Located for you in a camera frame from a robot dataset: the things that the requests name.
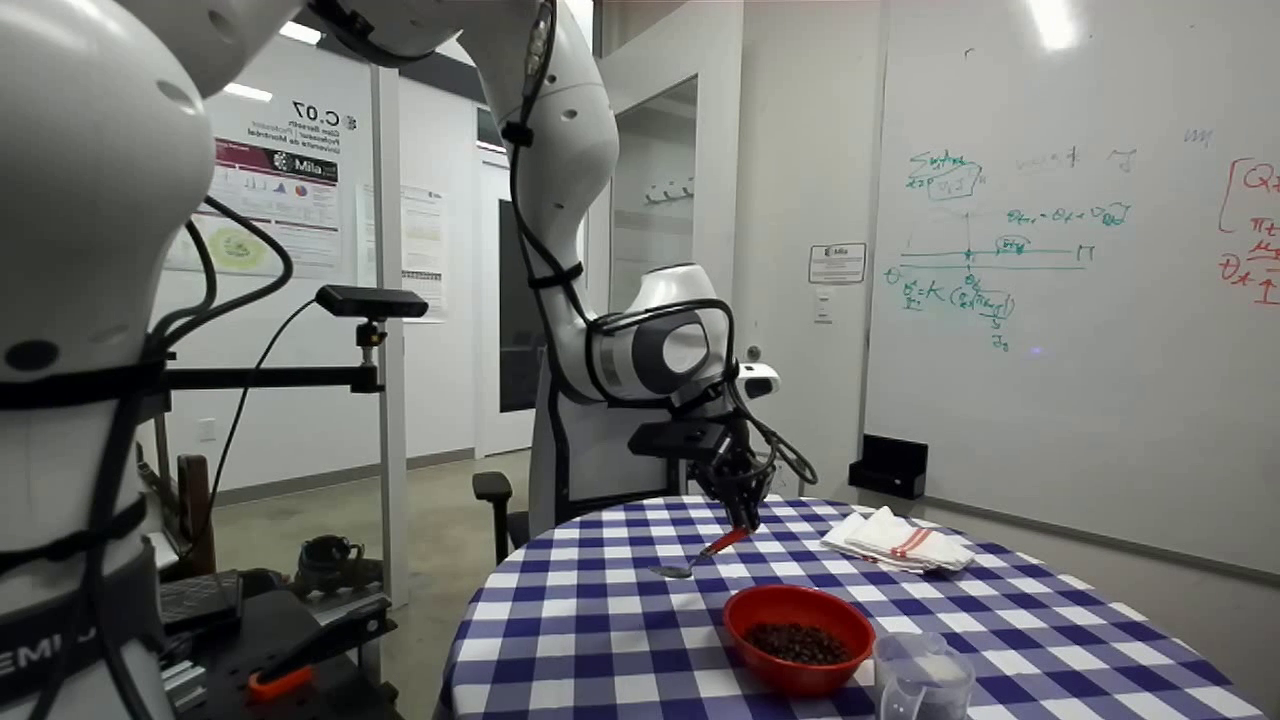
bowl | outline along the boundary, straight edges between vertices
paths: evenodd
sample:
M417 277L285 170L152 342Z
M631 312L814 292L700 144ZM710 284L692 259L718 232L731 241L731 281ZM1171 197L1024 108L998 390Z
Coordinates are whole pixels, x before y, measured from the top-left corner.
M773 654L747 639L758 625L800 625L807 633L824 633L840 639L846 654L834 665ZM737 592L725 604L725 633L755 679L778 697L834 697L874 648L874 628L858 609L805 583L755 583Z

clear container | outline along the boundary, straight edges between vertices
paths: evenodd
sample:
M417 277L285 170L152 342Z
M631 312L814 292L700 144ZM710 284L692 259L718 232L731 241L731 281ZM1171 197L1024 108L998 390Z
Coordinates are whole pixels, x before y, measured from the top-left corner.
M880 720L959 720L971 705L971 670L935 636L880 636L874 707Z

table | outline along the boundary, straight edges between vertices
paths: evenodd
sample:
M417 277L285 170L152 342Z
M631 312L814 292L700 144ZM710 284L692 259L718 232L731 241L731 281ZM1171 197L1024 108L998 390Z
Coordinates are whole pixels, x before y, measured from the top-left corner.
M880 633L935 633L975 670L971 716L1259 716L1187 642L1024 552L975 543L959 578L846 561L819 534L829 498L767 498L750 543L664 578L725 531L700 497L578 516L507 557L450 642L458 716L871 716L858 682L830 701L767 697L718 636L737 589L812 583L854 598Z

black cable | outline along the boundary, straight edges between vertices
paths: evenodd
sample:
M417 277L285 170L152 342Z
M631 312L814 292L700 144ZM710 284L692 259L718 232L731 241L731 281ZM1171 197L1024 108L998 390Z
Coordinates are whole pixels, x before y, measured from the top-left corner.
M281 336L285 336L285 330L292 328L292 319L299 319L313 305L314 305L314 300L304 300L299 308L292 308L292 312L275 323L270 340L264 342L264 351L257 356L252 369L264 369L264 364L267 364L267 356L270 356L270 348L281 342ZM215 457L215 472L213 472L213 489L209 489L209 516L205 516L205 518L213 518L215 490L224 489L224 467L229 467L229 457L231 457L231 444L237 444L237 430L240 430L242 402L246 402L246 387L240 387L240 398L237 398L237 413L231 413L231 429L229 429L224 449L221 449L221 457Z
M373 23L359 13L349 13L341 0L313 0L307 13L314 13L349 51L373 65L402 69L402 65L441 54L441 51L402 54L402 51L379 47L374 38L369 38Z
M767 453L797 472L800 497L805 497L807 482L819 482L814 467L807 462L807 457L805 457L793 441L785 441L776 429L767 429L767 423L764 423L758 414L750 414L747 407L744 407L744 414L747 414L747 423L764 437Z
M213 267L205 232L199 232L190 218L188 218L188 241L190 241L190 249L195 249L195 257L199 257L205 296L199 296L199 305L190 305L190 308L176 308L176 312L161 316L161 323L152 328L152 336L166 336L166 328L171 328L176 319L199 316L199 312L209 312L209 308L215 305L215 267Z
M221 319L221 316L229 316L237 308L246 308L257 300L264 300L264 296L275 296L292 281L292 257L275 236L267 236L264 227L257 227L246 217L240 217L237 207L221 202L215 197L205 197L205 202L215 207L221 217L229 217L231 222L240 222L242 232L252 232L257 241L264 241L270 249L270 257L281 259L281 272L264 286L252 286L252 292L242 292L237 300L224 300L224 305L199 312L195 319L181 323L176 330L161 336L156 340L161 348L171 348L176 340L190 336L195 328L205 328L205 323L213 323L213 319Z
M550 51L557 51L557 0L548 0L542 5L542 20L548 20L548 38L542 38L542 51L539 51L539 65L534 65L534 70L526 77L526 89L524 89L524 103L518 103L518 126L526 126L526 118L532 118L532 108L534 108L534 101L539 101L539 89L542 89L542 80L548 80L548 70L550 70ZM539 250L539 259L558 277L565 267L558 267L558 259L548 250L548 244L526 227L526 218L524 218L524 207L518 207L518 157L524 157L524 144L510 144L510 170L507 170L507 190L510 190L510 217L514 217L514 232L518 232L518 257L524 257L524 277L526 277L526 284L534 281L532 277L532 257L526 257L526 249L532 250ZM576 300L576 292L571 292L571 284L558 284L558 292L569 296L569 305L578 312L578 319L588 323L588 312L583 312L583 305ZM569 387L569 380L565 380L565 369L558 369L558 348L557 348L557 330L550 330L550 319L548 319L548 305L542 305L542 292L534 286L532 292L532 300L534 300L534 312L539 312L539 319L542 319L542 340L548 340L548 364L550 364L550 382L548 382L548 421L550 421L550 444L557 444L557 523L558 518L569 518L569 462L571 462L571 457L569 457L569 430L565 430L565 414L558 414L558 396L565 396L565 387Z
M99 604L99 583L104 583L104 557L108 557L108 523L115 516L115 497L120 497L120 482L123 482L123 462L127 462L127 453L132 453L132 430L134 430L134 421L141 421L141 396L123 396L110 413L110 429L108 429L108 444L104 444L104 457L97 462L97 482L90 482L90 504L89 504L89 531L97 534L97 543L89 543L85 552L85 574L78 574L78 597L85 604L75 609L71 614L71 628L78 628L85 610L90 610L90 625L97 625L97 648L110 670L110 682L127 707L132 720L146 720L146 705L141 697L141 688L132 682L127 676L127 665L120 654L120 639L110 636L110 625L104 614L104 604ZM33 716L42 720L68 679L68 654L61 654L61 665L52 668L52 679L42 679L41 688L41 701L33 705Z

gray floor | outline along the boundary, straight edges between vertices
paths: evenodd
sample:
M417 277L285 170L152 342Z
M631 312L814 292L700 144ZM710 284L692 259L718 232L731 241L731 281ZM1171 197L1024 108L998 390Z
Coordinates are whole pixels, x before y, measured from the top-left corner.
M412 589L394 609L400 633L382 639L382 670L400 688L402 716L437 707L444 652L468 597L493 572L487 504L471 498L471 472L499 467L524 504L526 457L441 460L408 472ZM1102 597L1152 614L1163 633L1187 639L1214 658L1237 692L1280 716L1280 592L1205 574L1191 566L1107 552L1097 543L1056 539L959 513L926 513L967 534L998 539L1041 557L1056 572L1097 583ZM224 566L275 566L292 574L297 547L334 531L379 557L379 497L374 480L292 482L267 497L231 497L215 516Z
M499 467L524 506L524 457L444 460L408 472L408 592L392 610L394 633L382 639L382 670L400 688L402 716L437 707L444 652L471 592L493 572L493 516L471 497L475 467ZM292 482L258 497L229 497L215 513L221 566L297 572L297 547L313 534L349 534L365 557L379 557L379 489L374 480Z

